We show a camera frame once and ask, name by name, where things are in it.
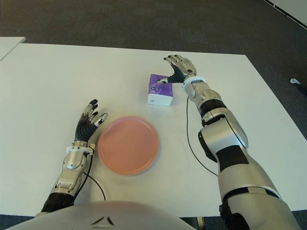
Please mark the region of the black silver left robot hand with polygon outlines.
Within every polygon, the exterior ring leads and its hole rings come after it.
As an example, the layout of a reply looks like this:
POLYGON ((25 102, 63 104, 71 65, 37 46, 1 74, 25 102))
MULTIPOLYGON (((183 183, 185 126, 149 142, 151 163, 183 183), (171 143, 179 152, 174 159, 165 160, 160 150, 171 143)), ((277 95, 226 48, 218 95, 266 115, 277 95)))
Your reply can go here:
POLYGON ((103 113, 99 117, 96 117, 98 115, 98 112, 95 112, 97 107, 97 99, 93 99, 85 107, 75 130, 74 141, 88 142, 98 127, 106 121, 108 117, 107 113, 103 113))

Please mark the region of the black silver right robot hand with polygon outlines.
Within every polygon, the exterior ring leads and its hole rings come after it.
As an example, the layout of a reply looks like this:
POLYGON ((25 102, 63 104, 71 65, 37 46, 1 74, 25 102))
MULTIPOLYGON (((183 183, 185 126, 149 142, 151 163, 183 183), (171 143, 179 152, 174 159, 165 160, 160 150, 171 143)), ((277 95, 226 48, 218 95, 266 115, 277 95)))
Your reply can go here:
POLYGON ((187 77, 194 77, 197 71, 192 62, 181 55, 169 55, 164 58, 172 67, 174 73, 167 78, 158 80, 158 84, 183 83, 187 77))

